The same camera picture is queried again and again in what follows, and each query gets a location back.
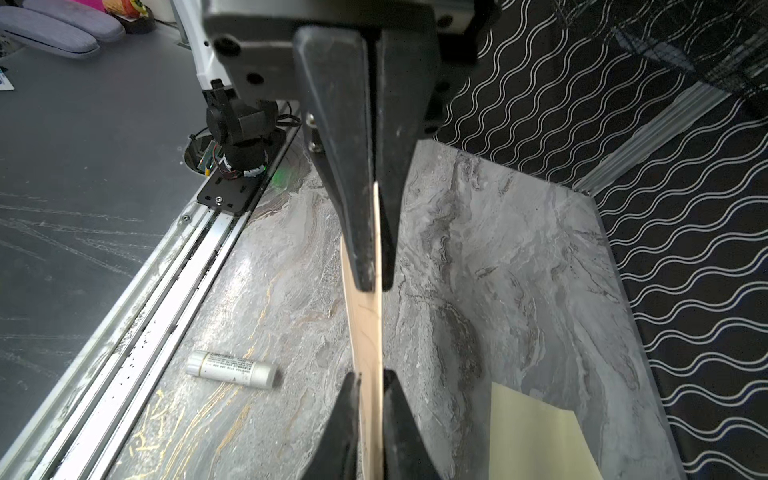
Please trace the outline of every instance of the marble countertop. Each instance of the marble countertop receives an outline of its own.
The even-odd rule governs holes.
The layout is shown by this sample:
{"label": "marble countertop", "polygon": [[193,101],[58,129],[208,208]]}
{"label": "marble countertop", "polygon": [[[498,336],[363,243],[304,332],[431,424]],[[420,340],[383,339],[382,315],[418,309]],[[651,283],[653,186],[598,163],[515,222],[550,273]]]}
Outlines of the marble countertop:
{"label": "marble countertop", "polygon": [[[339,221],[294,142],[111,478],[299,478],[352,365]],[[385,364],[443,478],[487,478],[491,381],[574,410],[606,479],[680,478],[590,199],[417,147]],[[194,349],[279,366],[274,390],[185,373]]]}

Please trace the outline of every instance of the wire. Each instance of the wire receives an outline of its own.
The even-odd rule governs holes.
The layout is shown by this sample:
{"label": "wire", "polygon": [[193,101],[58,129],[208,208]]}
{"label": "wire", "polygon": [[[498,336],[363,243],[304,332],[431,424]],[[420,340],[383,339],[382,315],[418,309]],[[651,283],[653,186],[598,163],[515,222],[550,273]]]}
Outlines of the wire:
{"label": "wire", "polygon": [[176,24],[176,22],[166,22],[166,21],[164,21],[164,20],[157,20],[157,19],[154,19],[154,20],[155,20],[157,23],[161,23],[161,24],[163,24],[163,25],[167,25],[167,26],[169,26],[169,27],[173,27],[173,28],[179,28],[179,25],[177,25],[177,24]]}
{"label": "wire", "polygon": [[216,163],[217,167],[219,168],[219,172],[221,172],[221,175],[226,178],[227,180],[234,180],[235,178],[238,178],[241,173],[237,170],[230,170],[227,167],[227,164],[225,164],[220,159],[216,158],[216,148],[219,146],[219,144],[214,145],[214,150],[211,152],[211,157],[214,159],[214,162]]}
{"label": "wire", "polygon": [[205,130],[208,130],[208,126],[207,126],[207,125],[206,125],[205,127],[202,127],[202,128],[200,129],[200,131],[198,131],[196,134],[192,134],[192,135],[190,135],[190,139],[191,139],[191,140],[194,140],[195,138],[197,138],[197,135],[199,135],[199,134],[203,133]]}
{"label": "wire", "polygon": [[277,122],[275,122],[275,125],[278,127],[288,128],[299,127],[301,125],[301,119],[296,115],[282,114],[277,116]]}

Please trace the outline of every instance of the wooden stick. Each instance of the wooden stick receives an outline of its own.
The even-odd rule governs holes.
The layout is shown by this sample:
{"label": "wooden stick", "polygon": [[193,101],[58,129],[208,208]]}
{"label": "wooden stick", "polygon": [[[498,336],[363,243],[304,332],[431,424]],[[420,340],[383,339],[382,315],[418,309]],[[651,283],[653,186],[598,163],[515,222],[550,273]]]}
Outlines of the wooden stick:
{"label": "wooden stick", "polygon": [[362,477],[384,478],[384,438],[382,433],[383,351],[382,351],[382,244],[379,218],[379,184],[373,184],[374,248],[376,280],[372,292],[355,287],[352,267],[341,238],[342,281],[349,339],[355,370],[360,374],[360,442]]}

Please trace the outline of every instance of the black bracket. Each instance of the black bracket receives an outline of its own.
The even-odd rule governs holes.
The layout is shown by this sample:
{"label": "black bracket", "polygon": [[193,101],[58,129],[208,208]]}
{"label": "black bracket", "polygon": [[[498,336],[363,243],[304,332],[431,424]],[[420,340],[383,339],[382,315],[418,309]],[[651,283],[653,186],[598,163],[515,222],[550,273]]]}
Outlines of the black bracket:
{"label": "black bracket", "polygon": [[221,80],[212,81],[211,86],[203,92],[210,134],[221,145],[234,170],[260,167],[266,162],[264,142],[275,128],[277,103],[260,100],[249,105]]}
{"label": "black bracket", "polygon": [[197,194],[197,202],[216,210],[222,210],[234,215],[242,214],[250,205],[253,196],[269,181],[266,172],[278,161],[277,155],[286,142],[286,132],[275,128],[270,135],[270,142],[265,151],[266,165],[264,172],[255,177],[240,176],[234,179],[225,177],[217,168],[208,177],[208,181]]}
{"label": "black bracket", "polygon": [[[441,480],[429,458],[397,374],[384,370],[382,427],[385,480]],[[356,477],[360,378],[347,373],[302,480]]]}
{"label": "black bracket", "polygon": [[440,66],[432,10],[423,31],[308,25],[293,36],[305,139],[341,220],[355,285],[373,290],[373,182],[379,182],[382,286],[392,288],[402,192]]}

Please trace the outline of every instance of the white wavy line pattern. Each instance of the white wavy line pattern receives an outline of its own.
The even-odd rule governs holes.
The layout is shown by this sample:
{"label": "white wavy line pattern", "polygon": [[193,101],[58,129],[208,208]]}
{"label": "white wavy line pattern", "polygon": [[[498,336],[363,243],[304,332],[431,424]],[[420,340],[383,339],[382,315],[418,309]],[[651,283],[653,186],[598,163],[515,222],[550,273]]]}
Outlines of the white wavy line pattern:
{"label": "white wavy line pattern", "polygon": [[[608,18],[610,7],[610,2],[604,2],[601,21]],[[542,19],[540,5],[534,4],[531,0],[506,1],[502,3],[502,8],[508,9],[505,15],[510,14],[509,18],[519,18],[520,21],[504,23],[507,31],[502,31],[502,27],[494,28],[492,34],[482,41],[479,54],[485,56],[484,63],[487,65],[487,71],[480,77],[475,76],[469,82],[472,86],[465,84],[449,103],[445,128],[439,135],[443,143],[459,146],[464,150],[469,150],[471,147],[473,154],[487,155],[492,161],[508,166],[515,165],[519,170],[534,175],[547,174],[551,168],[556,168],[558,171],[565,170],[567,175],[562,176],[568,178],[561,183],[570,184],[580,175],[586,174],[589,165],[599,162],[609,141],[630,135],[640,124],[644,112],[650,106],[671,101],[685,84],[683,76],[671,74],[667,69],[657,70],[653,74],[645,73],[647,66],[645,58],[638,59],[629,53],[610,55],[610,50],[605,44],[587,38],[570,40],[567,30],[558,42],[558,34],[552,33],[555,31],[554,24],[557,17],[551,15]],[[688,28],[689,25],[685,24],[677,29],[677,33],[682,35]],[[542,52],[541,44],[545,35],[551,37],[551,47]],[[586,55],[580,55],[581,52],[578,49],[587,44],[593,45],[593,49]],[[522,56],[522,59],[515,60],[516,65],[505,65],[509,52],[520,52],[519,56]],[[577,63],[583,65],[591,61],[594,56],[598,57],[595,61],[585,68],[580,66],[581,70],[575,71],[574,66]],[[624,62],[631,62],[629,65],[633,66],[640,65],[641,69],[631,78],[627,80],[622,78],[619,80],[620,84],[616,84],[617,81],[614,79],[617,74],[614,70]],[[546,71],[544,83],[540,83],[540,71]],[[587,75],[594,78],[592,85],[599,82],[598,86],[574,88],[576,82]],[[646,98],[646,90],[650,90],[646,89],[646,86],[654,78],[665,77],[665,75],[669,79],[664,80],[663,87],[655,88],[655,97]],[[673,78],[676,76],[677,80],[672,86]],[[563,89],[562,85],[566,81],[568,84]],[[607,103],[611,95],[622,89],[633,89],[637,94],[630,104],[622,102],[621,108],[607,111]],[[548,108],[543,105],[544,101],[549,103],[553,99],[559,101],[559,104]],[[525,110],[520,112],[518,105],[523,101],[525,101]],[[457,102],[461,104],[460,112],[457,111],[459,108]],[[583,115],[581,110],[587,105],[591,111]],[[564,122],[545,129],[547,117],[561,112],[562,108],[568,109],[564,112]],[[615,121],[619,118],[618,115],[631,112],[634,112],[634,115],[631,117],[630,124],[627,124],[630,118]],[[536,132],[530,135],[530,131],[526,129],[525,137],[521,138],[518,131],[526,122],[530,122],[531,130],[535,122]],[[591,125],[597,122],[599,127]],[[575,142],[574,133],[586,127],[594,128],[598,133],[592,135],[590,131],[591,138],[580,141],[569,152],[570,154],[566,153]],[[527,156],[523,157],[521,148],[528,142],[537,140],[538,153],[526,154]],[[600,142],[600,156],[593,155],[588,160],[579,157],[579,152],[592,142]],[[536,172],[526,170],[527,164],[532,161],[536,162],[534,167]]]}
{"label": "white wavy line pattern", "polygon": [[666,325],[674,320],[678,313],[685,309],[698,308],[712,313],[726,312],[734,308],[735,305],[737,305],[746,295],[764,290],[768,290],[768,282],[757,280],[743,284],[736,290],[736,292],[733,293],[733,295],[728,300],[725,300],[721,303],[708,303],[695,298],[685,299],[677,302],[675,306],[672,307],[672,310],[670,310],[666,315],[652,316],[648,315],[647,313],[635,312],[634,318],[643,320],[648,323],[653,323],[654,325]]}
{"label": "white wavy line pattern", "polygon": [[695,383],[685,383],[678,386],[670,395],[661,397],[661,405],[671,407],[686,395],[696,395],[703,396],[719,406],[732,408],[744,405],[760,392],[768,392],[768,380],[753,380],[734,395],[718,395]]}
{"label": "white wavy line pattern", "polygon": [[666,257],[662,257],[661,259],[659,259],[649,272],[643,273],[643,274],[622,273],[621,279],[624,282],[629,282],[629,281],[645,282],[654,278],[659,273],[661,268],[666,265],[671,265],[675,263],[679,263],[682,265],[694,265],[695,263],[703,263],[707,261],[707,259],[710,257],[712,252],[719,245],[722,245],[726,242],[735,242],[735,241],[766,242],[768,241],[768,229],[762,230],[756,233],[741,233],[741,232],[721,233],[717,237],[714,237],[709,242],[707,247],[697,255],[693,255],[692,257],[680,257],[679,255],[667,255]]}
{"label": "white wavy line pattern", "polygon": [[[705,154],[700,155],[698,157],[687,158],[685,160],[677,162],[673,167],[671,167],[667,171],[667,173],[664,175],[664,179],[662,179],[660,182],[658,182],[657,184],[655,184],[652,187],[638,188],[637,190],[632,192],[632,194],[629,195],[624,200],[624,203],[621,205],[621,207],[605,210],[603,215],[605,215],[605,216],[617,215],[620,212],[626,210],[627,207],[629,206],[629,204],[631,203],[631,201],[634,198],[640,196],[641,194],[652,194],[652,193],[655,193],[655,192],[658,192],[658,191],[662,190],[664,188],[664,186],[669,183],[670,179],[672,178],[672,176],[674,175],[675,172],[679,171],[680,169],[682,169],[684,167],[689,167],[689,166],[692,166],[692,165],[703,164],[703,163],[706,163],[706,162],[712,160],[713,158],[715,158],[720,153],[720,149],[722,148],[723,144],[730,137],[734,136],[735,134],[737,134],[737,133],[739,133],[741,131],[749,130],[751,128],[761,128],[764,125],[768,125],[768,118],[761,119],[760,121],[747,122],[746,124],[740,124],[737,127],[734,127],[732,129],[728,130],[728,132],[724,133],[717,140],[717,143],[708,152],[706,152]],[[644,210],[643,212],[640,212],[638,214],[627,214],[627,215],[623,215],[623,216],[619,217],[616,220],[616,222],[614,223],[614,225],[611,228],[611,230],[608,232],[608,235],[613,235],[616,232],[616,229],[618,228],[618,225],[621,222],[625,221],[625,220],[629,220],[629,219],[639,220],[639,219],[647,217],[648,216],[647,214],[653,212],[653,209],[658,205],[658,202],[660,202],[664,198],[669,197],[672,194],[682,195],[682,194],[687,194],[687,193],[690,193],[691,191],[694,191],[696,188],[698,188],[703,183],[704,180],[706,180],[707,175],[709,173],[711,173],[712,170],[714,170],[716,168],[719,168],[719,167],[724,167],[724,166],[728,166],[728,165],[735,165],[735,164],[742,164],[742,163],[751,161],[752,159],[754,159],[755,157],[757,157],[757,156],[759,156],[760,154],[763,153],[763,150],[765,149],[765,146],[767,144],[768,144],[768,134],[766,134],[763,137],[763,141],[761,141],[751,151],[749,151],[749,152],[747,152],[745,154],[742,154],[742,155],[740,155],[738,157],[726,157],[726,158],[723,158],[723,159],[718,160],[716,162],[713,162],[711,165],[707,165],[707,168],[705,168],[704,171],[702,171],[702,173],[699,176],[699,178],[697,179],[697,181],[694,182],[693,184],[689,185],[688,187],[686,187],[684,189],[666,190],[659,197],[656,197],[656,199],[654,199],[654,203],[650,207],[648,207],[646,210]]]}
{"label": "white wavy line pattern", "polygon": [[767,428],[755,422],[754,420],[745,417],[728,417],[727,419],[720,422],[716,428],[711,430],[697,429],[685,420],[674,415],[668,415],[667,419],[669,420],[670,425],[676,426],[688,432],[690,435],[696,437],[697,439],[704,440],[705,442],[716,442],[727,435],[729,431],[735,429],[751,430],[752,432],[755,432],[758,435],[762,435],[768,439]]}
{"label": "white wavy line pattern", "polygon": [[703,335],[688,335],[687,333],[677,329],[667,329],[659,332],[656,337],[643,345],[643,348],[647,353],[653,352],[664,340],[678,339],[683,340],[690,345],[706,345],[714,342],[717,337],[726,329],[732,329],[737,327],[743,327],[750,329],[758,333],[768,333],[768,325],[755,322],[750,319],[746,319],[740,316],[729,316],[719,322],[715,323],[712,330]]}
{"label": "white wavy line pattern", "polygon": [[738,360],[720,352],[706,352],[698,355],[688,366],[670,366],[657,359],[648,360],[648,365],[650,365],[652,369],[663,370],[670,375],[683,377],[693,375],[698,372],[705,363],[709,362],[725,363],[742,372],[760,372],[768,369],[768,352],[763,355],[763,358],[757,360]]}
{"label": "white wavy line pattern", "polygon": [[716,452],[714,450],[705,450],[704,452],[701,452],[699,456],[697,456],[696,459],[692,462],[683,462],[683,470],[685,470],[686,473],[696,473],[706,464],[713,462],[728,465],[749,480],[768,478],[768,473],[755,472],[754,470],[741,465],[741,463],[737,462],[729,455],[726,455],[722,452]]}
{"label": "white wavy line pattern", "polygon": [[686,133],[685,137],[683,137],[681,142],[677,145],[677,149],[674,152],[672,152],[672,154],[664,158],[643,162],[643,166],[637,172],[637,175],[628,184],[620,184],[617,182],[616,185],[606,190],[602,200],[598,202],[598,209],[600,209],[601,215],[604,212],[603,207],[611,198],[612,194],[615,194],[617,192],[624,191],[624,190],[631,190],[641,180],[641,178],[643,177],[643,174],[645,174],[646,171],[648,171],[652,167],[656,167],[657,165],[668,164],[676,160],[677,156],[680,155],[680,153],[683,151],[683,148],[685,148],[688,142],[691,141],[697,135],[707,134],[707,133],[719,130],[723,126],[727,125],[730,121],[732,121],[736,117],[736,114],[738,113],[739,108],[743,103],[744,103],[744,100],[741,98],[736,100],[736,102],[733,103],[733,106],[731,107],[730,111],[717,122],[713,124],[704,125],[702,127],[697,127],[692,131]]}
{"label": "white wavy line pattern", "polygon": [[750,195],[749,197],[740,198],[739,200],[733,202],[723,213],[723,216],[720,217],[718,220],[715,220],[712,223],[707,223],[704,225],[699,224],[693,224],[693,225],[683,225],[682,227],[676,228],[672,234],[667,238],[664,243],[657,247],[646,247],[643,245],[640,245],[639,247],[633,247],[631,250],[629,250],[626,255],[624,256],[624,259],[617,264],[618,269],[621,271],[623,270],[630,260],[632,260],[632,257],[635,255],[639,255],[640,253],[662,253],[664,252],[669,246],[681,235],[685,233],[692,233],[692,232],[714,232],[723,226],[725,226],[731,218],[740,210],[741,208],[748,207],[749,205],[754,204],[768,204],[768,196],[765,195]]}
{"label": "white wavy line pattern", "polygon": [[[662,388],[661,401],[685,472],[713,478],[714,472],[728,468],[732,476],[757,480],[768,478],[764,462],[734,452],[744,442],[757,442],[756,449],[768,445],[768,425],[751,414],[758,402],[768,400],[768,347],[759,346],[766,345],[759,340],[768,341],[760,307],[768,293],[768,224],[755,208],[764,210],[768,204],[766,191],[758,187],[768,172],[768,117],[734,121],[744,105],[734,101],[717,118],[678,136],[670,146],[674,152],[646,162],[607,189],[598,209],[610,226],[607,235],[644,335],[648,365],[663,380],[660,386],[677,384],[669,394]],[[704,188],[734,172],[738,182],[726,180],[721,191]],[[642,208],[627,212],[644,198],[648,201]],[[674,198],[682,201],[662,204]],[[703,204],[708,200],[717,203]],[[696,222],[710,205],[717,205],[720,218]],[[682,254],[671,254],[672,247]],[[736,263],[729,250],[744,248],[752,256]],[[710,318],[716,322],[709,323]],[[703,331],[701,321],[709,331]],[[731,342],[744,336],[756,336],[758,347],[734,348]],[[687,353],[685,365],[675,361],[681,353]],[[731,383],[720,381],[715,372],[744,379],[744,384],[731,393]],[[712,418],[719,422],[714,428]]]}
{"label": "white wavy line pattern", "polygon": [[763,261],[768,259],[768,246],[764,247],[758,254],[752,259],[749,264],[740,266],[737,268],[723,268],[721,266],[705,266],[694,271],[682,285],[678,286],[665,286],[658,283],[647,285],[638,293],[636,297],[630,300],[630,306],[638,306],[643,301],[646,295],[651,293],[662,293],[665,295],[682,295],[690,291],[694,284],[704,276],[707,275],[719,275],[728,276],[730,278],[738,278],[740,276],[747,276],[751,273],[755,273],[760,269]]}

